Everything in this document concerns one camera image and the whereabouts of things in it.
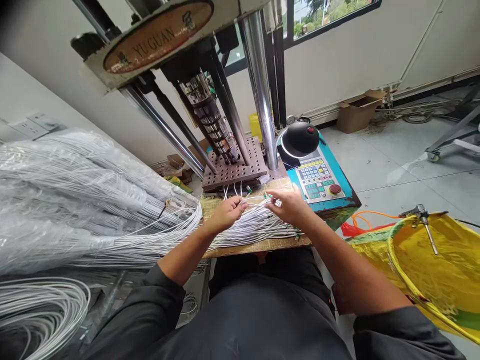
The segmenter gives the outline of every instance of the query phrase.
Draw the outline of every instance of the hand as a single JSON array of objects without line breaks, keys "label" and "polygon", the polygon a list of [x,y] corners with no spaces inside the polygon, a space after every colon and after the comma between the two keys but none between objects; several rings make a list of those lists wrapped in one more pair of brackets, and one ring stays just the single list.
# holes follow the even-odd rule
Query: hand
[{"label": "hand", "polygon": [[[301,228],[312,215],[317,218],[317,215],[304,201],[302,193],[297,185],[293,184],[292,190],[267,190],[268,194],[274,198],[272,203],[266,204],[265,207],[270,209],[272,213],[277,215],[284,222],[289,223],[297,228]],[[281,206],[275,205],[275,200],[281,201]]]},{"label": "hand", "polygon": [[240,219],[247,208],[245,202],[239,205],[242,200],[241,196],[232,196],[224,200],[203,226],[208,227],[215,235],[229,229],[236,220]]}]

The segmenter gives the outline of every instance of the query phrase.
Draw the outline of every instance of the person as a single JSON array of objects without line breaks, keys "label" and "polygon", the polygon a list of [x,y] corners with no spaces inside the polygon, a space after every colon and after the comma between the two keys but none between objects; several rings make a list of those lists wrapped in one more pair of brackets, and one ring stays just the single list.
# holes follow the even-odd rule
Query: person
[{"label": "person", "polygon": [[[266,207],[311,240],[353,308],[358,360],[465,357],[387,277],[358,255],[303,201],[271,190]],[[160,259],[108,320],[84,359],[352,359],[339,335],[330,291],[309,247],[220,257],[210,301],[175,329],[182,286],[215,236],[246,208],[240,196]]]}]

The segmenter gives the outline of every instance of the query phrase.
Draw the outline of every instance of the orange hose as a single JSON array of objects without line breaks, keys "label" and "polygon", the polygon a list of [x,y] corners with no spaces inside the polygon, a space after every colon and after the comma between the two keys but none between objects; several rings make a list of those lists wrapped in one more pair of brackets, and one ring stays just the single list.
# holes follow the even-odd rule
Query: orange hose
[{"label": "orange hose", "polygon": [[353,218],[353,225],[356,226],[357,228],[359,227],[358,226],[358,223],[357,223],[357,218],[360,218],[362,219],[364,222],[366,222],[366,224],[368,225],[368,228],[371,230],[373,229],[372,228],[372,224],[369,223],[369,221],[367,219],[365,219],[363,216],[360,216],[360,215],[357,215]]},{"label": "orange hose", "polygon": [[357,221],[357,218],[360,218],[362,219],[367,225],[368,225],[368,229],[371,230],[373,229],[372,227],[372,224],[370,224],[370,222],[365,219],[363,216],[360,216],[360,214],[364,214],[364,213],[371,213],[371,214],[378,214],[378,215],[383,215],[383,216],[386,216],[387,218],[391,218],[391,219],[400,219],[398,216],[392,216],[392,215],[388,215],[388,214],[385,214],[383,212],[378,212],[378,211],[370,211],[370,210],[362,210],[362,211],[359,211],[355,214],[353,214],[351,216],[351,219],[352,219],[352,222],[353,222],[353,226],[355,227],[359,227],[358,225],[358,221]]},{"label": "orange hose", "polygon": [[383,212],[370,211],[370,210],[362,210],[362,211],[359,211],[359,212],[357,212],[356,214],[353,214],[353,215],[357,216],[358,214],[363,214],[363,213],[372,213],[372,214],[383,215],[383,216],[386,216],[387,218],[391,218],[391,219],[400,219],[398,216],[392,216],[392,215],[385,214]]}]

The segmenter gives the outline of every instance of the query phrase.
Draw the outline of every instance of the black pants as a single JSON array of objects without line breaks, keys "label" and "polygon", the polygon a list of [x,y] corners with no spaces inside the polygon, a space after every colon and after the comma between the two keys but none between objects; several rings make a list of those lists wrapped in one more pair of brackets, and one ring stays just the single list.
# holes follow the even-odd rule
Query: black pants
[{"label": "black pants", "polygon": [[317,295],[335,313],[330,290],[324,283],[310,247],[271,251],[266,255],[264,264],[259,264],[257,256],[251,253],[217,258],[213,278],[208,284],[210,299],[224,287],[251,273],[297,285]]}]

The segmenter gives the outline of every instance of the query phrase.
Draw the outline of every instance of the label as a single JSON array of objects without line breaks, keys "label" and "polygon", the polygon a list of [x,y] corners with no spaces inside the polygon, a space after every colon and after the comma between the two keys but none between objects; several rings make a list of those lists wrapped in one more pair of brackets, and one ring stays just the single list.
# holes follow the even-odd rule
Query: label
[{"label": "label", "polygon": [[103,68],[112,74],[125,74],[163,58],[198,33],[213,12],[209,0],[170,7],[120,40],[105,57]]}]

